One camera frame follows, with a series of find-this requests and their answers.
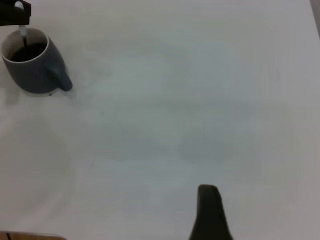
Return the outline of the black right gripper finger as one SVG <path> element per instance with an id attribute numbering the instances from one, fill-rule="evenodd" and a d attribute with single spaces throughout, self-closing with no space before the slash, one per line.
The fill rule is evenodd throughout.
<path id="1" fill-rule="evenodd" d="M 196 218 L 191 240 L 232 240 L 218 188 L 201 184 L 197 189 Z"/>

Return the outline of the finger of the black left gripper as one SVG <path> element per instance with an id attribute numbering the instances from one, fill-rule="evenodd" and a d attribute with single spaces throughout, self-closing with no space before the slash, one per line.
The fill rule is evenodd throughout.
<path id="1" fill-rule="evenodd" d="M 29 25 L 32 5 L 24 0 L 0 0 L 0 26 Z"/>

